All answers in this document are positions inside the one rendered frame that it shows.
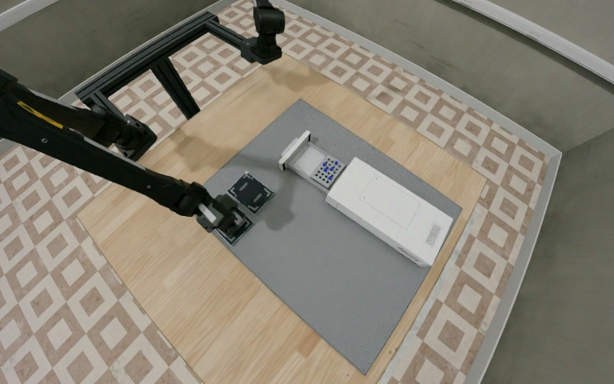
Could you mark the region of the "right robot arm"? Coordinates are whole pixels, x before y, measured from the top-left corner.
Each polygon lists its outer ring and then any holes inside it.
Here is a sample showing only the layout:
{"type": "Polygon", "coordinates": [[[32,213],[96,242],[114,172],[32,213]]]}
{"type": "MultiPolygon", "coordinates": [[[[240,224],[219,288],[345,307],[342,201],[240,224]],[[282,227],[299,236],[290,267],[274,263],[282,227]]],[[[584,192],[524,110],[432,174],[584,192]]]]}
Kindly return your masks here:
{"type": "Polygon", "coordinates": [[[181,216],[196,214],[226,236],[237,231],[236,215],[200,183],[189,184],[130,160],[153,137],[140,122],[127,125],[103,106],[71,106],[17,81],[0,69],[0,138],[143,194],[181,216]],[[112,144],[123,156],[108,149],[112,144]]]}

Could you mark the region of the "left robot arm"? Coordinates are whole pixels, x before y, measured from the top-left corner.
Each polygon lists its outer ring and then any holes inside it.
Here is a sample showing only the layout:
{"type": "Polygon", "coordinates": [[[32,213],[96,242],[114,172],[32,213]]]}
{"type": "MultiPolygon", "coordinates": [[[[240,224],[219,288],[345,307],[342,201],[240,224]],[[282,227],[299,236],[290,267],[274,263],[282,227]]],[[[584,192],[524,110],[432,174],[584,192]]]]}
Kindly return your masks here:
{"type": "Polygon", "coordinates": [[[250,52],[266,60],[281,53],[281,48],[277,45],[276,34],[283,34],[285,31],[285,14],[279,8],[273,8],[269,0],[252,1],[254,4],[253,19],[258,37],[257,44],[250,47],[250,52]]]}

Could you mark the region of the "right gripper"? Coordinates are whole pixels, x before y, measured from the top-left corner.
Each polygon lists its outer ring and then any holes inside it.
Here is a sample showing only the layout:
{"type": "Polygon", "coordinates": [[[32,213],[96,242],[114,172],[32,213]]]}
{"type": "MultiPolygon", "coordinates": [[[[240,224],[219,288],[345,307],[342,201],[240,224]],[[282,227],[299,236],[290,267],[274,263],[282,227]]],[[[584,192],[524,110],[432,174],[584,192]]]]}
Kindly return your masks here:
{"type": "MultiPolygon", "coordinates": [[[[219,194],[215,200],[219,200],[230,212],[238,208],[238,204],[228,195],[224,194],[223,196],[219,194]]],[[[217,202],[216,200],[216,202],[217,202]]],[[[201,218],[200,218],[201,219],[201,218]]],[[[200,220],[197,216],[196,221],[201,225],[203,229],[205,229],[209,234],[216,229],[216,226],[213,226],[211,223],[207,222],[205,219],[200,220]],[[212,227],[212,229],[211,229],[212,227]]]]}

